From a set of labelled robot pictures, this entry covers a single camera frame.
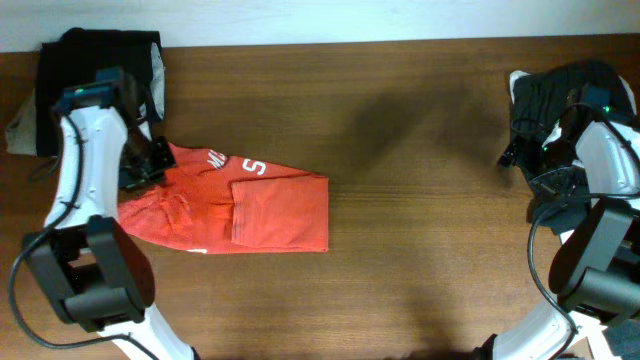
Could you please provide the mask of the red orange t-shirt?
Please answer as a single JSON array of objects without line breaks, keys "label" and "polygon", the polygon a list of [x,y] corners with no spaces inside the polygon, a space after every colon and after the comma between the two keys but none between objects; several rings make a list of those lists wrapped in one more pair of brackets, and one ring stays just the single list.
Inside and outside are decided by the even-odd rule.
[{"label": "red orange t-shirt", "polygon": [[171,151],[165,182],[119,204],[128,234],[207,255],[328,250],[327,177],[212,149]]}]

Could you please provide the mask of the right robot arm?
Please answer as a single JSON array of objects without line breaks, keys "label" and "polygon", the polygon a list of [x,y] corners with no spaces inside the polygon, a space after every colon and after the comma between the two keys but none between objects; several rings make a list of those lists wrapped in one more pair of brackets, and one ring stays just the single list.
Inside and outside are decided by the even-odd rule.
[{"label": "right robot arm", "polygon": [[579,102],[551,126],[515,128],[500,157],[534,194],[530,275],[543,297],[476,359],[557,359],[583,338],[639,318],[639,128]]}]

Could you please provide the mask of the dark grey garment pile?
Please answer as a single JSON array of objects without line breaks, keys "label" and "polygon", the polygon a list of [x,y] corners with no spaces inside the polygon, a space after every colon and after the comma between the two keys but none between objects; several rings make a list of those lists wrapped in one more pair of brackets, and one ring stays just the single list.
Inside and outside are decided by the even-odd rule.
[{"label": "dark grey garment pile", "polygon": [[[580,132],[567,125],[567,105],[574,89],[589,84],[610,91],[605,120]],[[574,230],[602,198],[639,206],[639,115],[629,84],[607,63],[588,60],[548,72],[515,71],[509,79],[510,141],[533,138],[543,146],[571,150],[573,164],[583,169],[583,194],[539,202],[527,211],[556,235]]]}]

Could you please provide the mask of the folded black garment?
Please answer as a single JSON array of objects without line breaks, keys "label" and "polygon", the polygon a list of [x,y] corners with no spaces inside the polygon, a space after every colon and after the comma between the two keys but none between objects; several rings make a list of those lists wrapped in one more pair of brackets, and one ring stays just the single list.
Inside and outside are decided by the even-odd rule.
[{"label": "folded black garment", "polygon": [[135,77],[137,84],[149,90],[152,42],[159,45],[162,57],[158,31],[72,28],[58,41],[43,44],[35,82],[37,155],[57,154],[58,143],[49,112],[65,88],[94,81],[99,70],[121,67]]}]

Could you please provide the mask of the folded beige garment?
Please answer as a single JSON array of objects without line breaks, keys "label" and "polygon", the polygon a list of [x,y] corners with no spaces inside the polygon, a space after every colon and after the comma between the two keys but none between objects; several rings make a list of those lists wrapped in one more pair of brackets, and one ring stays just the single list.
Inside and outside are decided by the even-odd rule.
[{"label": "folded beige garment", "polygon": [[[165,115],[165,66],[161,50],[157,43],[150,45],[151,70],[149,90],[154,101],[156,119],[151,119],[151,111],[147,110],[149,124],[161,122]],[[5,127],[6,151],[10,154],[36,156],[36,103],[35,91],[21,105],[13,120]]]}]

